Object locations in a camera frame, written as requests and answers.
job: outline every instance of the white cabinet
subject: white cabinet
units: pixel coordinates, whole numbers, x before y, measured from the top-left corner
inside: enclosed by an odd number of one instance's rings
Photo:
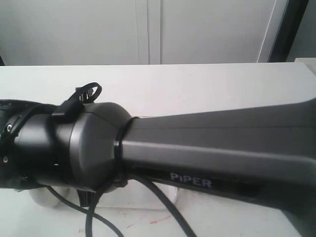
[[[6,65],[266,62],[287,0],[0,1]]]

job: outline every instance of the robotic arm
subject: robotic arm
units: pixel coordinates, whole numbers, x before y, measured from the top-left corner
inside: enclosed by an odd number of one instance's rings
[[[140,177],[279,208],[303,237],[316,235],[316,99],[132,118],[93,103],[100,93],[94,82],[60,106],[1,100],[0,187],[98,193]]]

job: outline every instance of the white table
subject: white table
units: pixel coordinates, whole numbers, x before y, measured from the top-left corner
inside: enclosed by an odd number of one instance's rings
[[[302,63],[0,67],[0,98],[60,104],[74,87],[97,81],[97,102],[132,115],[162,116],[301,102],[316,96],[316,76]],[[0,190],[0,235],[84,236],[85,216],[43,208],[28,192]],[[200,237],[298,237],[281,211],[181,190],[179,210]],[[183,236],[166,210],[100,208],[126,237]],[[115,236],[94,221],[95,236]]]

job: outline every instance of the table surface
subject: table surface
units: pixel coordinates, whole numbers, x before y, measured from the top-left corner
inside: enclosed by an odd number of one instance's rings
[[[316,96],[303,63],[0,67],[0,98],[60,104],[75,87],[99,82],[97,102],[132,115],[164,116],[302,102]],[[0,190],[0,234],[84,236],[85,216],[64,205],[44,208],[28,192]],[[298,237],[281,211],[180,190],[177,207],[200,237]],[[126,237],[183,236],[166,210],[99,208]],[[95,236],[115,236],[94,221]]]

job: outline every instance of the screw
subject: screw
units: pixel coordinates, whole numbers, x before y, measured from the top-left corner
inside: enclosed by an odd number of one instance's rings
[[[11,130],[12,130],[12,124],[8,124],[6,127],[6,131],[10,133]]]

